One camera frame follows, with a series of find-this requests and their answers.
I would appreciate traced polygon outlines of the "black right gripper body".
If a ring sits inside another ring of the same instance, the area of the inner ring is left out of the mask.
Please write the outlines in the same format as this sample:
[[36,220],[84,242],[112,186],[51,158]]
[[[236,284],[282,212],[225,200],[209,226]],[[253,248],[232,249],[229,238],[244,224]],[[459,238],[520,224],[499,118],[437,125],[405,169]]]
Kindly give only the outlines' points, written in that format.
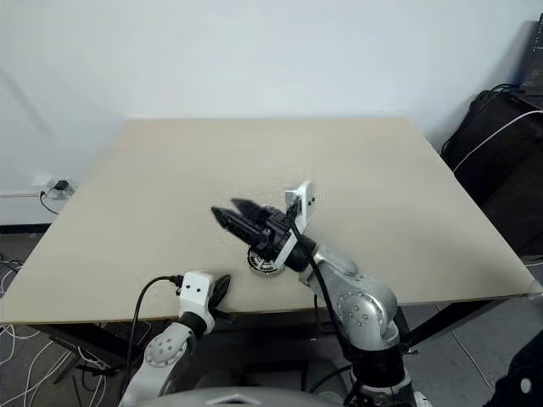
[[255,217],[255,224],[259,233],[249,251],[266,262],[284,265],[292,236],[288,217],[279,209],[264,206]]

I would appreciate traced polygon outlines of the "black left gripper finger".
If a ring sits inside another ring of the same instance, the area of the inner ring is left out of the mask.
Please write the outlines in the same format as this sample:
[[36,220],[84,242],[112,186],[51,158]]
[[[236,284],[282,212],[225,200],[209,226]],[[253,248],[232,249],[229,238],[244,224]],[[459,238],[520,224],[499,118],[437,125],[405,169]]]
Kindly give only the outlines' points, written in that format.
[[214,283],[213,292],[210,297],[210,305],[218,306],[221,301],[226,297],[228,289],[230,287],[231,276],[225,274],[219,276]]

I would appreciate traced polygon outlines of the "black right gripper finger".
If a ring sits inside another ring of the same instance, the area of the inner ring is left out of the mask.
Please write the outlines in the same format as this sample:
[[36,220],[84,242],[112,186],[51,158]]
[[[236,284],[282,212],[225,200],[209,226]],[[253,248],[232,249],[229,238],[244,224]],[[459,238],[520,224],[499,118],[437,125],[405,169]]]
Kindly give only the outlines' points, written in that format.
[[211,213],[219,225],[249,246],[261,240],[262,225],[247,221],[236,209],[212,207]]
[[261,207],[259,204],[245,198],[232,198],[231,202],[236,210],[247,221],[250,221],[256,225],[264,225],[266,223],[266,209]]

